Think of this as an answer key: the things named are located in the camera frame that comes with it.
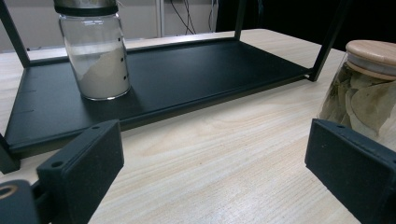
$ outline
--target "metal lid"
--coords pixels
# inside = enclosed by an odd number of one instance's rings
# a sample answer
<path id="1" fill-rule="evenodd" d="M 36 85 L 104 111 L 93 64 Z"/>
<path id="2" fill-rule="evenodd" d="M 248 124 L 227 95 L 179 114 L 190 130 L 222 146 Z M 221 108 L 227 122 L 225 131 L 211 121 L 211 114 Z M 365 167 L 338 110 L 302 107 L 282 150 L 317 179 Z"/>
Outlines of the metal lid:
<path id="1" fill-rule="evenodd" d="M 77 17 L 105 16 L 119 11 L 116 0 L 53 0 L 55 11 Z"/>

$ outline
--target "wooden table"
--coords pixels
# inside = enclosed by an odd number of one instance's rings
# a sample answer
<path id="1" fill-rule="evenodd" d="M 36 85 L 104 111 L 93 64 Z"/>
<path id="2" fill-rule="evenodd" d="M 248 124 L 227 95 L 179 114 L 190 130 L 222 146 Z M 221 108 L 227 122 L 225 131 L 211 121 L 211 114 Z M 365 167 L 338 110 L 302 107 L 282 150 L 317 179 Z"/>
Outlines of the wooden table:
<path id="1" fill-rule="evenodd" d="M 128 42 L 127 48 L 233 33 Z M 268 30 L 241 40 L 305 67 L 319 45 Z M 65 55 L 64 49 L 31 58 Z M 332 49 L 317 82 L 283 87 L 122 133 L 125 165 L 91 223 L 359 223 L 305 167 L 311 125 L 344 52 Z M 23 68 L 0 55 L 0 132 L 4 133 Z M 0 181 L 34 183 L 54 152 L 22 160 Z"/>

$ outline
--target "wall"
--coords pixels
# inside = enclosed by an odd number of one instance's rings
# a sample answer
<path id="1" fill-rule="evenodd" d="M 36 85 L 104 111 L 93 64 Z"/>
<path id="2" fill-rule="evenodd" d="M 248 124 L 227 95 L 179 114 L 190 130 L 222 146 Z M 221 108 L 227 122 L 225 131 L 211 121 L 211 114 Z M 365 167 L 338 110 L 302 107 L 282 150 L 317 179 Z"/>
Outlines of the wall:
<path id="1" fill-rule="evenodd" d="M 163 3 L 163 32 L 159 20 L 159 4 Z M 53 0 L 6 0 L 26 48 L 40 49 L 64 45 Z M 120 18 L 126 39 L 154 38 L 163 35 L 184 35 L 185 26 L 174 11 L 170 0 L 119 0 Z M 186 20 L 184 0 L 173 0 L 175 8 Z M 212 0 L 189 0 L 191 19 L 197 33 L 210 32 L 208 17 Z M 0 25 L 0 52 L 13 50 L 7 33 Z"/>

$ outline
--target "wooden lid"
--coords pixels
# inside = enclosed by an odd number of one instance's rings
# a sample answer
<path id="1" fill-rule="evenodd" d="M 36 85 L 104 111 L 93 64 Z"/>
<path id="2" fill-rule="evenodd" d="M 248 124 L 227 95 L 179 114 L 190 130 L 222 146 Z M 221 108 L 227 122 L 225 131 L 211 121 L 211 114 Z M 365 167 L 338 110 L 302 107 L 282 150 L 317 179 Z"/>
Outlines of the wooden lid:
<path id="1" fill-rule="evenodd" d="M 352 40 L 346 50 L 358 57 L 396 66 L 396 44 L 374 40 Z"/>

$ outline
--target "glass jar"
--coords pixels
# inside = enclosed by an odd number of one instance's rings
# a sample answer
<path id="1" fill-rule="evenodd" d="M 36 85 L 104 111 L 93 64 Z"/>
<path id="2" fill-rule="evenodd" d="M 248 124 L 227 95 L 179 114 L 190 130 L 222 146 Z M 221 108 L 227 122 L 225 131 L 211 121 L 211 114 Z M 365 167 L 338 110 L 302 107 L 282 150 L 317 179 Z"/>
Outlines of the glass jar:
<path id="1" fill-rule="evenodd" d="M 396 151 L 396 44 L 354 40 L 318 114 Z"/>
<path id="2" fill-rule="evenodd" d="M 109 100 L 130 88 L 116 1 L 58 1 L 55 10 L 82 96 Z"/>

